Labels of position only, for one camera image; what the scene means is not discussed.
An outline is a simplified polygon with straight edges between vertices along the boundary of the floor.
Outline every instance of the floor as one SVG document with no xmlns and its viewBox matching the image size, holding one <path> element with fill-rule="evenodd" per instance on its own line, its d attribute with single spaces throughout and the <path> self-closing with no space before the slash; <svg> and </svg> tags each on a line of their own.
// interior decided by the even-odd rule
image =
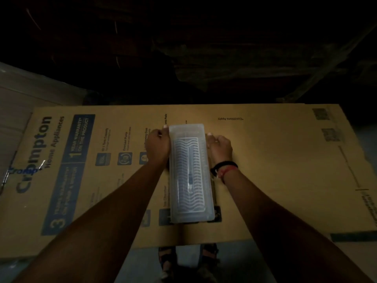
<svg viewBox="0 0 377 283">
<path fill-rule="evenodd" d="M 377 125 L 354 127 L 365 155 L 377 173 Z M 371 279 L 377 282 L 377 242 L 337 243 Z M 220 259 L 216 277 L 219 282 L 276 282 L 261 253 L 251 240 L 218 244 Z M 178 263 L 195 267 L 199 246 L 177 247 Z M 27 266 L 28 261 L 0 264 L 0 283 L 8 283 Z M 116 278 L 122 282 L 155 282 L 161 274 L 157 248 L 131 250 Z"/>
</svg>

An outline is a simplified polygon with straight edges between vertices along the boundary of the cardboard box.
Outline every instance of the cardboard box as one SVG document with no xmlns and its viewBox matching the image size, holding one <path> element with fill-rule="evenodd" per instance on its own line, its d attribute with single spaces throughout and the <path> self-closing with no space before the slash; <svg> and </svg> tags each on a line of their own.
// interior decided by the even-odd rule
<svg viewBox="0 0 377 283">
<path fill-rule="evenodd" d="M 338 105 L 37 108 L 0 196 L 0 257 L 39 253 L 147 162 L 147 135 L 165 123 L 228 137 L 241 171 L 320 232 L 377 230 L 376 177 Z M 218 180 L 213 222 L 172 225 L 168 179 L 164 171 L 133 247 L 251 238 Z"/>
</svg>

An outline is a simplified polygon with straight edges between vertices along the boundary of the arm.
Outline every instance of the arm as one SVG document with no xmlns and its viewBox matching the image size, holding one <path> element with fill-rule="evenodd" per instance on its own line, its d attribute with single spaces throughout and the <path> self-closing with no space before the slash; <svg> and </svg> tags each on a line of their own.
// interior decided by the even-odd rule
<svg viewBox="0 0 377 283">
<path fill-rule="evenodd" d="M 152 131 L 146 149 L 148 163 L 60 233 L 14 282 L 114 282 L 166 166 L 168 128 Z"/>
<path fill-rule="evenodd" d="M 227 138 L 209 135 L 207 143 L 213 165 L 232 160 Z M 230 170 L 224 182 L 277 282 L 372 282 L 331 241 L 271 200 L 241 171 Z"/>
</svg>

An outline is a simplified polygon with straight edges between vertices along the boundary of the translucent plastic box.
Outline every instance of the translucent plastic box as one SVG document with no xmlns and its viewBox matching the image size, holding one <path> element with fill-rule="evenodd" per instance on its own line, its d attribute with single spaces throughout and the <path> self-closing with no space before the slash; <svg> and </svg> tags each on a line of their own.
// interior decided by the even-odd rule
<svg viewBox="0 0 377 283">
<path fill-rule="evenodd" d="M 214 220 L 204 125 L 172 125 L 169 134 L 171 222 Z"/>
</svg>

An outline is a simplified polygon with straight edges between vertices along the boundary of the red bracelet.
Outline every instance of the red bracelet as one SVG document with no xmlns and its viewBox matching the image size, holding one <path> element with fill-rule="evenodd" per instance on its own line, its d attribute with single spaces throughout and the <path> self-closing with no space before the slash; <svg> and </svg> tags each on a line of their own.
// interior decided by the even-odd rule
<svg viewBox="0 0 377 283">
<path fill-rule="evenodd" d="M 227 172 L 231 171 L 231 170 L 238 170 L 238 168 L 236 166 L 228 166 L 226 167 L 224 170 L 220 170 L 218 173 L 217 173 L 217 177 L 219 179 L 221 179 L 222 182 L 224 182 L 224 176 Z"/>
</svg>

